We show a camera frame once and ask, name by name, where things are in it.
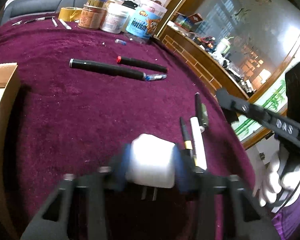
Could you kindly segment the purple sleeved right forearm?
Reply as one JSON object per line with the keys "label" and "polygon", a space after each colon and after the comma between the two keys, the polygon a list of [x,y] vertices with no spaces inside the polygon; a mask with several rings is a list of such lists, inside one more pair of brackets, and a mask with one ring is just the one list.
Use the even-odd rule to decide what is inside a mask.
{"label": "purple sleeved right forearm", "polygon": [[300,239],[300,196],[292,205],[277,213],[272,224],[282,240]]}

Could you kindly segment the white gloved right hand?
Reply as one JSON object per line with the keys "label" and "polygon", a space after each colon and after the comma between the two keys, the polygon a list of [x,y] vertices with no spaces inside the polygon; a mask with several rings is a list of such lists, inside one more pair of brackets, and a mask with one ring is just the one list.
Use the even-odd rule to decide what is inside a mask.
{"label": "white gloved right hand", "polygon": [[247,151],[256,175],[254,195],[259,205],[276,202],[279,193],[295,192],[285,207],[292,205],[300,196],[300,165],[284,176],[279,175],[281,162],[291,156],[274,138],[263,140]]}

